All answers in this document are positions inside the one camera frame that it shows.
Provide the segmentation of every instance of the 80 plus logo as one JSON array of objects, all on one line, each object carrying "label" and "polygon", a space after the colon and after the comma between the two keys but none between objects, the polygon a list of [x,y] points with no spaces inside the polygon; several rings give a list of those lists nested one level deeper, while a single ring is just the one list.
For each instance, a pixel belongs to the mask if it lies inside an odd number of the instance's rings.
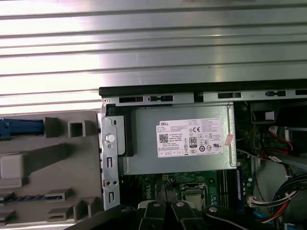
[{"label": "80 plus logo", "polygon": [[197,138],[189,138],[190,148],[197,147]]}]

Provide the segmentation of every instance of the cable connector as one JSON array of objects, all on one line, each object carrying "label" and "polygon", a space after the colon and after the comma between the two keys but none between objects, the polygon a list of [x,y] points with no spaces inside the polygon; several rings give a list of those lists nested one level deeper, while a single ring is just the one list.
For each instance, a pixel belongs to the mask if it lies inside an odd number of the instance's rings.
[{"label": "cable connector", "polygon": [[249,207],[256,207],[256,205],[254,205],[253,203],[252,203],[252,200],[256,200],[256,197],[255,196],[252,196],[252,195],[247,195],[246,196],[246,202],[247,202],[247,205],[249,206]]}]

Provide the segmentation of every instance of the red wire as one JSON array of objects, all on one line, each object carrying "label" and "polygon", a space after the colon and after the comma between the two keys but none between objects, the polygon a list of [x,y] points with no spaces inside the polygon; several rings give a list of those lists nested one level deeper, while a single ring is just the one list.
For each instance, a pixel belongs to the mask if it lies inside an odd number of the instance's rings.
[{"label": "red wire", "polygon": [[278,216],[282,214],[282,212],[288,207],[288,205],[289,205],[289,202],[284,203],[283,206],[281,206],[281,208],[275,213],[274,216]]},{"label": "red wire", "polygon": [[269,135],[270,135],[271,137],[273,137],[273,138],[275,138],[275,139],[278,139],[278,140],[280,140],[280,141],[283,141],[283,142],[287,143],[287,144],[291,147],[291,151],[293,151],[293,145],[292,145],[291,142],[289,142],[289,141],[287,141],[287,140],[285,140],[285,139],[279,138],[278,136],[276,136],[275,134],[273,134],[273,133],[272,133],[271,131],[269,131],[269,130],[268,130],[268,133],[269,133]]},{"label": "red wire", "polygon": [[[283,154],[288,154],[288,151],[285,150],[285,149],[265,148],[265,150],[280,152],[280,153],[283,153]],[[259,153],[259,155],[260,155],[260,157],[261,157],[262,159],[264,159],[264,160],[266,160],[266,159],[270,160],[269,157],[267,157],[267,156],[264,155],[265,150],[262,150],[262,151]]]},{"label": "red wire", "polygon": [[265,150],[268,150],[268,151],[274,151],[274,152],[280,152],[280,153],[285,153],[287,154],[288,151],[285,150],[285,149],[274,149],[274,148],[266,148]]}]

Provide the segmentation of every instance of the metal panel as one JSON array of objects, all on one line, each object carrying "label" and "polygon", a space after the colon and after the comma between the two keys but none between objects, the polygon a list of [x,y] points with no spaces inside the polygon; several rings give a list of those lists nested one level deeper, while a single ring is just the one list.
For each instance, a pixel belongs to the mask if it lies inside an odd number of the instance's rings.
[{"label": "metal panel", "polygon": [[210,171],[236,168],[235,140],[228,147],[224,145],[223,154],[201,156],[158,158],[156,126],[160,121],[220,118],[222,121],[222,140],[235,132],[234,108],[225,104],[173,104],[166,108],[137,109],[135,111],[136,153],[123,158],[125,175]]},{"label": "metal panel", "polygon": [[0,114],[99,109],[102,86],[305,79],[306,14],[307,0],[2,0]]}]

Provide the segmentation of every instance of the white label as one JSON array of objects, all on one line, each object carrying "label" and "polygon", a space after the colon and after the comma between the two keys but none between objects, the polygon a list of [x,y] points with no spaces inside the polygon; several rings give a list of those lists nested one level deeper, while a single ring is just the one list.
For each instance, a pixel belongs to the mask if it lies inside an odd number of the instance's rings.
[{"label": "white label", "polygon": [[277,157],[274,157],[274,156],[269,156],[269,158],[274,161],[274,162],[277,162],[277,163],[281,163],[283,162],[281,159],[277,158]]},{"label": "white label", "polygon": [[277,130],[278,130],[278,126],[271,126],[269,128],[269,131],[273,133],[274,135],[277,135]]},{"label": "white label", "polygon": [[159,158],[223,153],[220,118],[160,121],[156,131]]}]

